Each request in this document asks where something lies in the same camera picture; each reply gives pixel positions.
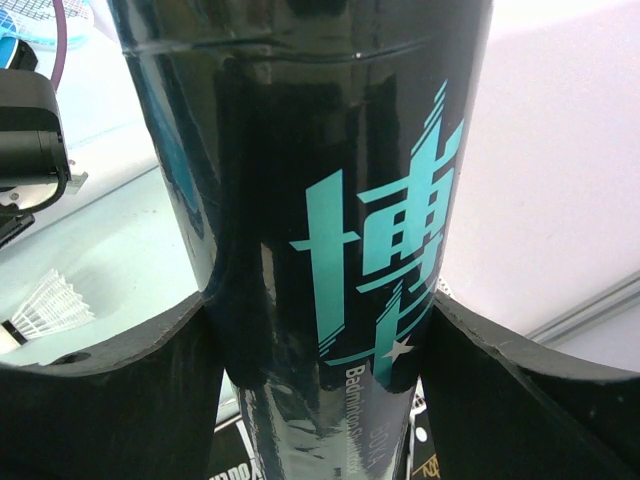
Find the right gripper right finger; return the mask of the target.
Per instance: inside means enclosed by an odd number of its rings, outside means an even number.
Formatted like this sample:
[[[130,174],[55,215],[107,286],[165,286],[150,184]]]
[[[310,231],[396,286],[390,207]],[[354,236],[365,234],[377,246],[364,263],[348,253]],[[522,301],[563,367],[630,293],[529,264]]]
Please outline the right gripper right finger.
[[[636,479],[639,375],[435,297],[421,379],[446,479]]]

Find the black shuttlecock tube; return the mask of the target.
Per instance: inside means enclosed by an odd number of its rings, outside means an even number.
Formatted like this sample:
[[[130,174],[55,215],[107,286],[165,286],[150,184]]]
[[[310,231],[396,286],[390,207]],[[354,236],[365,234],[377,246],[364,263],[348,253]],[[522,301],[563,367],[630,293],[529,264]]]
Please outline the black shuttlecock tube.
[[[113,1],[268,479],[393,479],[489,1]]]

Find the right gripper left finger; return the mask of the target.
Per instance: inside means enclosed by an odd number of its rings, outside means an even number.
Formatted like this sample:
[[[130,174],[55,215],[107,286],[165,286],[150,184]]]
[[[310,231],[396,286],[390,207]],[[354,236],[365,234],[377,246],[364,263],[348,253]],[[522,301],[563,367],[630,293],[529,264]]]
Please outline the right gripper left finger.
[[[204,479],[222,365],[198,295],[45,366],[1,367],[4,479]]]

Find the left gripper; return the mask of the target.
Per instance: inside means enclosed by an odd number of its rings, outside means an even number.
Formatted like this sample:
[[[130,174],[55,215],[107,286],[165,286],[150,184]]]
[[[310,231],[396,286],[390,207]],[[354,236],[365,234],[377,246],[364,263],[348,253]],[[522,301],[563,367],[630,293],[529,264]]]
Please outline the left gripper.
[[[35,223],[35,215],[58,202],[70,182],[56,91],[52,81],[23,64],[35,55],[17,39],[1,41],[1,191],[53,185],[34,206],[1,206],[1,245],[6,246]]]

